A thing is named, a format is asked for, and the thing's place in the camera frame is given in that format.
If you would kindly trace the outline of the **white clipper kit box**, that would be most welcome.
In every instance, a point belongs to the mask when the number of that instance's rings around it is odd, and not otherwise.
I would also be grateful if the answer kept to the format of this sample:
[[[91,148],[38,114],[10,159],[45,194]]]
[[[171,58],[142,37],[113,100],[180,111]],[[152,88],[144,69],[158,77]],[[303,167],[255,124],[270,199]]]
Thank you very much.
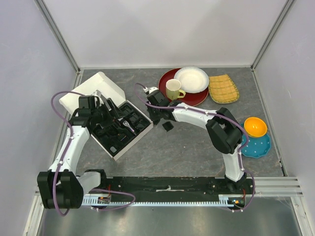
[[[115,105],[123,112],[123,117],[135,129],[134,135],[127,127],[120,124],[114,118],[113,124],[107,127],[97,126],[95,130],[89,130],[94,140],[109,154],[118,160],[133,145],[135,145],[153,127],[153,122],[132,103],[126,100],[125,92],[111,81],[104,73],[98,72],[71,92],[67,92],[59,103],[73,115],[79,107],[78,98],[81,95],[94,95],[104,100],[111,98]],[[115,147],[116,152],[111,152],[110,147]]]

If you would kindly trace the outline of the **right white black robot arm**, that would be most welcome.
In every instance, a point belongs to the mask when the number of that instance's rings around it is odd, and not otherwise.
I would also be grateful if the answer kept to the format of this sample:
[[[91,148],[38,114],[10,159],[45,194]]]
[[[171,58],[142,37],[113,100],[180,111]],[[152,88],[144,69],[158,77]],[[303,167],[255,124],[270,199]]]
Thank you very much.
[[[156,87],[143,87],[150,119],[185,122],[207,130],[216,150],[222,153],[225,165],[225,187],[238,193],[247,177],[241,158],[243,129],[226,108],[217,111],[198,109],[179,100],[169,101]]]

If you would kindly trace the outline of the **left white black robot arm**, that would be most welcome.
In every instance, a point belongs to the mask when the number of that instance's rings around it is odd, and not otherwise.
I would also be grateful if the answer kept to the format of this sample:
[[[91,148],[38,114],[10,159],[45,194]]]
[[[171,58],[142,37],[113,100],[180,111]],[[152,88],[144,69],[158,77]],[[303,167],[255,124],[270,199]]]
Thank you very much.
[[[78,108],[71,118],[61,117],[67,124],[67,132],[60,152],[49,169],[37,176],[44,208],[55,209],[61,216],[66,215],[62,209],[79,208],[90,191],[104,193],[108,188],[103,169],[87,170],[77,177],[76,168],[83,147],[97,125],[111,120],[110,110],[97,92],[92,95],[77,92],[76,95]]]

